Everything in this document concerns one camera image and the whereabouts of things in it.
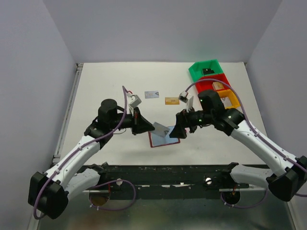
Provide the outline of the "white VIP card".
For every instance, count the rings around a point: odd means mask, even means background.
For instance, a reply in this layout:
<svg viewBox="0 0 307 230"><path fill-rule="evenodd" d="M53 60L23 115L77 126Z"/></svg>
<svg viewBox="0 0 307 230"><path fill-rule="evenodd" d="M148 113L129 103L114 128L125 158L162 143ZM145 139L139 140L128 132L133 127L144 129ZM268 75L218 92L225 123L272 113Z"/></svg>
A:
<svg viewBox="0 0 307 230"><path fill-rule="evenodd" d="M151 131L152 134L155 134L157 136L160 136L160 137L165 137L168 132L170 131L170 128L160 124L160 123L157 123L157 122L154 122L153 123L153 127L154 127L154 130Z"/></svg>
<svg viewBox="0 0 307 230"><path fill-rule="evenodd" d="M159 91L145 91L144 97L145 99L159 98Z"/></svg>

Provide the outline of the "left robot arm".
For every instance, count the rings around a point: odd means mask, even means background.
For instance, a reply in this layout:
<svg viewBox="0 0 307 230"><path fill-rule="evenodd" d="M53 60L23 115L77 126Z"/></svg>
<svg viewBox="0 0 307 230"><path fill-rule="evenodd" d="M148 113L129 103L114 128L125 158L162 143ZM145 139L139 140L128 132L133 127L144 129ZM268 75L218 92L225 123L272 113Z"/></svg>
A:
<svg viewBox="0 0 307 230"><path fill-rule="evenodd" d="M94 169L79 173L81 167L98 153L115 131L129 128L133 135L154 130L140 113L141 99L134 94L125 98L124 107L113 99L105 99L98 116L86 128L78 144L61 161L44 173L36 172L30 179L28 204L51 219L59 217L68 202L87 188L102 189L106 177Z"/></svg>

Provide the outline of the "gold credit card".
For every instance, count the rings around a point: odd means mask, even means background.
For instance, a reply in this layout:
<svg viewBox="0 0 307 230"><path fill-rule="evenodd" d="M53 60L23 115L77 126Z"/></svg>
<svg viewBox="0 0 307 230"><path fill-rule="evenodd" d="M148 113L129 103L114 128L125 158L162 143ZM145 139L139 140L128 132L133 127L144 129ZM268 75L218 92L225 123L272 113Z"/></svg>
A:
<svg viewBox="0 0 307 230"><path fill-rule="evenodd" d="M177 97L166 97L165 105L179 105L179 99Z"/></svg>

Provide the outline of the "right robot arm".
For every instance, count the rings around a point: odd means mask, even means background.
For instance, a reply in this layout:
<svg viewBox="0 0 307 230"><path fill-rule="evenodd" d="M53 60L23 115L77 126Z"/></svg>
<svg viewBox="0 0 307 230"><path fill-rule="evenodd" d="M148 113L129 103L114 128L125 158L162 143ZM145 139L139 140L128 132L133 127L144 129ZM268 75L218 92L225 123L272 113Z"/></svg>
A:
<svg viewBox="0 0 307 230"><path fill-rule="evenodd" d="M179 95L186 108L176 114L171 138L184 139L186 129L194 133L198 127L214 126L227 136L241 142L268 166L266 169L241 164L229 166L221 175L223 186L252 184L267 188L278 199L288 202L307 181L307 159L291 154L263 135L241 111L226 109L218 93L205 90L198 94L202 109L194 110L193 98L187 91Z"/></svg>

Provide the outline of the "red leather card holder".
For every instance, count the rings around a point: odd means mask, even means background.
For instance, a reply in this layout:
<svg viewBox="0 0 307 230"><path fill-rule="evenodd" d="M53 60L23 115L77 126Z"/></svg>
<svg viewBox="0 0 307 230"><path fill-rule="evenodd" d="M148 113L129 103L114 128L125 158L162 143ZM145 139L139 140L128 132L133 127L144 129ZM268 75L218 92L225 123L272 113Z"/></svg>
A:
<svg viewBox="0 0 307 230"><path fill-rule="evenodd" d="M151 148L180 143L179 138L171 138L169 136L169 133L165 137L158 136L156 134L153 134L152 132L149 132L148 135L149 135L149 143L150 143Z"/></svg>

